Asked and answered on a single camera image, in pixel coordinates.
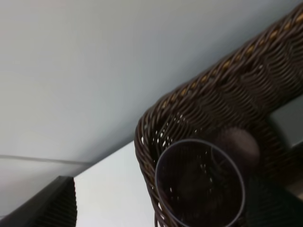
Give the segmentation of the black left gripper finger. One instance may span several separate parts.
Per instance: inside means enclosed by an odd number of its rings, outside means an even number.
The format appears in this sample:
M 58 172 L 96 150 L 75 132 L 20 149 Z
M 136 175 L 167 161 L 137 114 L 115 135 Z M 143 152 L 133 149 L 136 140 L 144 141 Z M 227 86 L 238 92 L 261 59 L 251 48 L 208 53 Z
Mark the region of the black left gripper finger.
M 59 176 L 0 221 L 2 227 L 74 227 L 77 202 L 73 177 Z

